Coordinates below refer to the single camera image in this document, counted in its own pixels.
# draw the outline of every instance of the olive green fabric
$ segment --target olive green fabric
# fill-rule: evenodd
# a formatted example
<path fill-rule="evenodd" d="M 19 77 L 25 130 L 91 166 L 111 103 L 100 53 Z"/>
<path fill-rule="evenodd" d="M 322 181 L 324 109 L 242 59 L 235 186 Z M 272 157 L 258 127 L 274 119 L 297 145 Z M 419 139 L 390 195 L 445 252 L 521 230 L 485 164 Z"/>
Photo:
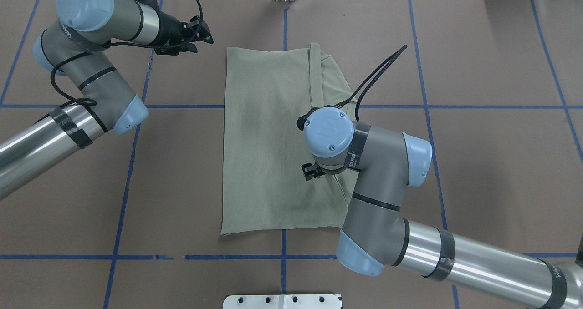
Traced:
<path fill-rule="evenodd" d="M 296 120 L 351 93 L 318 44 L 281 52 L 227 48 L 221 234 L 342 226 L 357 174 L 306 182 L 300 166 L 314 158 Z M 354 102 L 343 110 L 353 118 Z"/>

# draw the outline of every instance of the gray robot arm segment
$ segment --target gray robot arm segment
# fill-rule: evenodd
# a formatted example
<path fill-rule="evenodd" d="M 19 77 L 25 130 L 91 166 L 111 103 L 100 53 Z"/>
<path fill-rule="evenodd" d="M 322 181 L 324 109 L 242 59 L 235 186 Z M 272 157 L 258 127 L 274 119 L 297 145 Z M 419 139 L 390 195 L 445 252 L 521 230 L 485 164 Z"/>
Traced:
<path fill-rule="evenodd" d="M 362 122 L 348 127 L 338 116 L 336 108 L 314 110 L 304 137 L 315 165 L 335 168 L 326 173 L 359 171 L 337 250 L 344 266 L 370 276 L 400 266 L 529 308 L 583 308 L 580 263 L 547 263 L 401 218 L 404 190 L 423 183 L 431 145 Z"/>

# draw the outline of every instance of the silver metal arm tube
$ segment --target silver metal arm tube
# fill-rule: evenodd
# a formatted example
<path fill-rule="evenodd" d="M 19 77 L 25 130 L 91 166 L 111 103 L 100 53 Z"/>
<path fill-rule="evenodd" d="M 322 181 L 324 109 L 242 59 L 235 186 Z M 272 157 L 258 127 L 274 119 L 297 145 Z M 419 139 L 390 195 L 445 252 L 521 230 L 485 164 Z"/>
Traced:
<path fill-rule="evenodd" d="M 75 104 L 63 111 L 92 141 L 104 134 L 83 106 Z M 79 149 L 52 117 L 0 144 L 0 200 Z"/>

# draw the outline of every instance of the blue grid line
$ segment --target blue grid line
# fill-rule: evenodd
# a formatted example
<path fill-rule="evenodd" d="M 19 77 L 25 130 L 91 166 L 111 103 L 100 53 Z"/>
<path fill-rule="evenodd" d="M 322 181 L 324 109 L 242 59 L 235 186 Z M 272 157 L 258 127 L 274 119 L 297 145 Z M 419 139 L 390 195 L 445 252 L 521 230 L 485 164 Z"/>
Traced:
<path fill-rule="evenodd" d="M 454 306 L 455 309 L 460 309 L 460 298 L 458 297 L 458 287 L 456 285 L 451 286 L 452 292 L 454 292 Z"/>
<path fill-rule="evenodd" d="M 59 104 L 0 104 L 0 108 L 56 108 Z"/>
<path fill-rule="evenodd" d="M 287 294 L 287 230 L 281 230 L 281 294 Z"/>
<path fill-rule="evenodd" d="M 2 254 L 0 260 L 111 260 L 111 255 Z"/>
<path fill-rule="evenodd" d="M 335 254 L 291 254 L 286 255 L 287 260 L 327 260 L 336 259 Z"/>
<path fill-rule="evenodd" d="M 162 10 L 162 5 L 164 4 L 164 0 L 160 0 L 159 8 Z M 152 62 L 154 61 L 154 50 L 150 52 L 150 62 L 148 63 L 148 71 L 146 72 L 146 79 L 144 80 L 144 88 L 142 92 L 142 102 L 146 102 L 146 95 L 148 94 L 148 84 L 150 83 L 150 75 L 152 74 Z M 117 255 L 119 252 L 119 241 L 121 240 L 121 231 L 123 229 L 123 219 L 125 218 L 125 209 L 128 203 L 128 195 L 129 195 L 129 181 L 132 178 L 133 173 L 133 164 L 136 158 L 136 147 L 138 145 L 138 136 L 140 134 L 140 127 L 138 125 L 136 127 L 136 132 L 133 137 L 133 145 L 132 145 L 132 154 L 129 158 L 129 168 L 128 168 L 128 175 L 125 180 L 125 189 L 123 191 L 123 200 L 121 203 L 121 212 L 119 213 L 119 222 L 117 225 L 117 232 L 115 235 L 115 243 L 113 249 L 113 258 L 111 259 L 111 267 L 110 267 L 110 275 L 107 281 L 107 288 L 106 288 L 106 296 L 103 301 L 103 309 L 107 309 L 109 307 L 109 300 L 111 296 L 111 288 L 113 286 L 113 278 L 115 275 L 115 265 L 117 263 Z"/>
<path fill-rule="evenodd" d="M 287 10 L 283 10 L 283 50 L 287 51 Z"/>
<path fill-rule="evenodd" d="M 22 35 L 22 39 L 20 40 L 20 44 L 18 45 L 18 49 L 16 50 L 16 55 L 14 56 L 14 61 L 12 61 L 12 66 L 10 67 L 10 72 L 8 72 L 8 77 L 6 79 L 6 83 L 4 83 L 4 89 L 2 90 L 2 95 L 0 95 L 0 104 L 4 102 L 4 97 L 6 97 L 6 92 L 8 91 L 8 87 L 10 86 L 10 80 L 12 79 L 12 74 L 16 69 L 16 63 L 18 62 L 18 58 L 20 57 L 20 52 L 22 52 L 22 47 L 25 45 L 26 36 L 31 29 L 31 24 L 33 23 L 33 18 L 35 17 L 36 10 L 38 8 L 38 2 L 40 0 L 36 0 L 35 6 L 33 6 L 33 10 L 31 12 L 31 17 L 29 17 L 29 22 L 26 24 L 25 32 Z"/>
<path fill-rule="evenodd" d="M 151 109 L 222 109 L 224 104 L 146 104 Z"/>
<path fill-rule="evenodd" d="M 287 51 L 287 10 L 283 10 L 283 50 Z M 281 294 L 287 294 L 287 231 L 281 230 Z"/>
<path fill-rule="evenodd" d="M 281 260 L 279 254 L 185 255 L 186 260 Z"/>
<path fill-rule="evenodd" d="M 409 16 L 411 18 L 411 29 L 413 32 L 413 40 L 415 44 L 415 56 L 417 57 L 417 70 L 419 71 L 419 82 L 421 85 L 421 95 L 423 96 L 423 106 L 425 110 L 425 121 L 427 122 L 427 132 L 429 133 L 429 143 L 433 147 L 433 170 L 435 170 L 435 179 L 437 180 L 437 189 L 439 191 L 439 202 L 441 206 L 441 222 L 443 228 L 447 230 L 447 217 L 445 215 L 445 205 L 443 203 L 443 191 L 441 189 L 441 178 L 439 175 L 439 169 L 437 168 L 437 153 L 435 151 L 435 143 L 433 141 L 433 131 L 431 130 L 431 118 L 429 116 L 429 104 L 427 102 L 427 93 L 425 91 L 425 80 L 423 78 L 423 69 L 421 68 L 421 55 L 419 54 L 419 42 L 417 41 L 417 29 L 415 27 L 415 17 L 413 13 L 413 2 L 409 2 Z M 456 309 L 459 309 L 458 292 L 455 286 L 452 286 L 452 296 L 454 297 L 454 303 L 458 304 Z"/>
<path fill-rule="evenodd" d="M 577 253 L 523 253 L 533 258 L 576 258 Z"/>
<path fill-rule="evenodd" d="M 550 59 L 550 54 L 548 54 L 548 48 L 546 46 L 545 37 L 543 36 L 543 31 L 541 29 L 541 23 L 539 22 L 539 16 L 537 14 L 537 7 L 535 6 L 535 0 L 531 0 L 531 7 L 532 7 L 532 14 L 535 17 L 535 23 L 537 24 L 537 31 L 539 32 L 539 37 L 541 38 L 541 44 L 543 46 L 543 50 L 545 50 L 545 56 L 546 56 L 547 61 L 548 61 L 548 67 L 550 68 L 550 72 L 552 74 L 552 80 L 554 80 L 554 85 L 557 87 L 557 91 L 558 91 L 558 97 L 560 97 L 561 103 L 563 104 L 563 109 L 565 110 L 565 116 L 567 116 L 569 128 L 571 129 L 571 134 L 573 135 L 573 139 L 575 141 L 575 146 L 577 147 L 577 152 L 579 153 L 579 160 L 581 160 L 581 163 L 583 163 L 583 151 L 581 151 L 581 145 L 579 144 L 579 139 L 577 138 L 577 133 L 575 132 L 575 127 L 573 126 L 573 121 L 571 121 L 571 115 L 569 114 L 569 110 L 567 108 L 567 103 L 565 102 L 563 90 L 561 89 L 561 85 L 558 82 L 557 73 L 554 70 L 554 65 L 552 64 L 552 60 Z"/>

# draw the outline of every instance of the blue tape line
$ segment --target blue tape line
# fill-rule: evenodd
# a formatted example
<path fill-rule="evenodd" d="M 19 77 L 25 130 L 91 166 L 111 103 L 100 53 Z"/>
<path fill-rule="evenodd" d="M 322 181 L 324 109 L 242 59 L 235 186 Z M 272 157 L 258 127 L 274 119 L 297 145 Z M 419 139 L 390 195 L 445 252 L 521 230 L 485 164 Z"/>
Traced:
<path fill-rule="evenodd" d="M 425 121 L 427 122 L 427 131 L 429 132 L 429 143 L 433 147 L 433 170 L 435 170 L 435 178 L 437 179 L 437 188 L 439 190 L 439 202 L 441 206 L 441 222 L 443 229 L 447 230 L 447 218 L 445 216 L 445 205 L 443 203 L 443 191 L 441 189 L 441 178 L 439 175 L 439 168 L 437 167 L 437 153 L 435 153 L 435 143 L 433 142 L 433 130 L 431 130 L 431 117 L 429 116 L 429 105 L 427 103 L 427 93 L 425 92 L 425 80 L 423 78 L 423 70 L 421 69 L 421 56 L 419 55 L 419 43 L 417 42 L 417 30 L 415 27 L 415 18 L 413 14 L 413 2 L 409 2 L 409 15 L 411 17 L 411 28 L 413 31 L 413 40 L 415 43 L 415 54 L 417 56 L 417 69 L 419 70 L 419 81 L 421 83 L 421 95 L 423 96 L 423 106 L 425 109 Z"/>
<path fill-rule="evenodd" d="M 146 104 L 151 109 L 222 109 L 224 104 Z"/>
<path fill-rule="evenodd" d="M 162 10 L 162 5 L 164 4 L 164 0 L 160 0 L 159 8 Z M 142 92 L 142 102 L 146 102 L 146 95 L 148 94 L 148 84 L 150 83 L 150 75 L 152 74 L 152 62 L 154 61 L 154 50 L 150 52 L 150 62 L 148 63 L 148 71 L 146 72 L 146 79 L 144 81 L 144 88 Z M 110 276 L 107 281 L 107 288 L 106 288 L 106 296 L 105 300 L 103 301 L 103 309 L 107 309 L 109 307 L 109 299 L 111 296 L 111 287 L 113 285 L 113 278 L 115 275 L 115 264 L 117 262 L 117 254 L 119 252 L 119 241 L 121 240 L 121 230 L 123 229 L 123 219 L 125 218 L 125 209 L 128 203 L 128 195 L 129 195 L 129 181 L 132 178 L 133 173 L 133 164 L 136 158 L 136 147 L 138 145 L 138 136 L 140 134 L 140 127 L 138 125 L 136 127 L 136 132 L 133 137 L 133 145 L 132 145 L 132 154 L 129 157 L 129 168 L 128 168 L 128 175 L 125 180 L 125 189 L 123 191 L 123 200 L 121 203 L 121 212 L 119 213 L 119 222 L 117 225 L 117 232 L 115 234 L 115 244 L 113 249 L 113 258 L 111 259 L 111 267 L 110 267 Z"/>
<path fill-rule="evenodd" d="M 111 255 L 2 254 L 0 260 L 111 260 Z"/>
<path fill-rule="evenodd" d="M 535 23 L 537 24 L 537 31 L 539 32 L 539 37 L 541 38 L 541 44 L 543 46 L 543 50 L 545 50 L 545 56 L 548 61 L 548 67 L 550 68 L 550 72 L 552 74 L 552 80 L 554 80 L 554 84 L 557 87 L 558 97 L 561 99 L 561 103 L 563 104 L 563 108 L 565 110 L 565 116 L 567 116 L 567 122 L 569 123 L 569 128 L 571 129 L 571 134 L 573 135 L 573 139 L 575 140 L 575 146 L 577 147 L 577 152 L 579 153 L 579 160 L 583 163 L 583 151 L 581 151 L 581 144 L 579 144 L 579 138 L 577 137 L 577 133 L 575 132 L 575 127 L 573 126 L 573 121 L 571 121 L 571 115 L 569 114 L 569 110 L 567 108 L 567 103 L 565 102 L 565 97 L 563 96 L 563 90 L 561 89 L 561 85 L 558 82 L 557 73 L 554 70 L 554 65 L 552 65 L 552 60 L 550 59 L 550 54 L 548 54 L 548 49 L 545 42 L 545 37 L 543 36 L 543 31 L 541 29 L 541 23 L 539 22 L 539 16 L 537 14 L 537 7 L 535 6 L 535 0 L 531 0 L 531 7 L 532 13 L 535 17 Z"/>
<path fill-rule="evenodd" d="M 460 309 L 460 298 L 458 297 L 458 288 L 456 285 L 451 286 L 452 292 L 454 292 L 454 306 L 455 309 Z"/>
<path fill-rule="evenodd" d="M 281 294 L 287 294 L 287 230 L 281 230 Z"/>
<path fill-rule="evenodd" d="M 186 260 L 281 260 L 279 254 L 185 255 Z"/>
<path fill-rule="evenodd" d="M 287 10 L 283 10 L 283 50 L 287 51 Z M 281 230 L 281 294 L 287 294 L 287 230 Z"/>
<path fill-rule="evenodd" d="M 287 51 L 287 10 L 283 10 L 283 50 Z"/>
<path fill-rule="evenodd" d="M 56 108 L 59 104 L 0 104 L 0 108 Z"/>
<path fill-rule="evenodd" d="M 479 106 L 479 105 L 447 105 L 447 104 L 392 104 L 392 105 L 375 105 L 369 104 L 360 106 L 366 109 L 563 109 L 564 106 Z M 583 106 L 573 106 L 573 108 L 583 108 Z"/>
<path fill-rule="evenodd" d="M 18 45 L 18 49 L 16 50 L 16 55 L 14 56 L 14 61 L 12 61 L 12 66 L 10 67 L 10 72 L 8 72 L 8 77 L 6 79 L 6 83 L 4 83 L 4 89 L 2 90 L 2 95 L 0 95 L 0 104 L 4 102 L 4 97 L 6 97 L 6 92 L 8 91 L 8 87 L 10 86 L 10 81 L 12 79 L 12 74 L 14 73 L 14 69 L 16 69 L 16 63 L 18 62 L 18 58 L 20 57 L 20 52 L 22 52 L 22 47 L 25 45 L 26 36 L 31 29 L 31 24 L 33 23 L 33 18 L 35 17 L 36 10 L 38 8 L 38 2 L 40 0 L 36 0 L 35 6 L 33 6 L 33 10 L 31 12 L 31 16 L 29 17 L 29 22 L 26 24 L 25 32 L 22 35 L 22 39 L 20 40 L 20 44 Z"/>
<path fill-rule="evenodd" d="M 576 258 L 577 253 L 523 253 L 533 258 Z"/>
<path fill-rule="evenodd" d="M 291 254 L 286 255 L 287 260 L 327 260 L 336 259 L 335 254 Z"/>

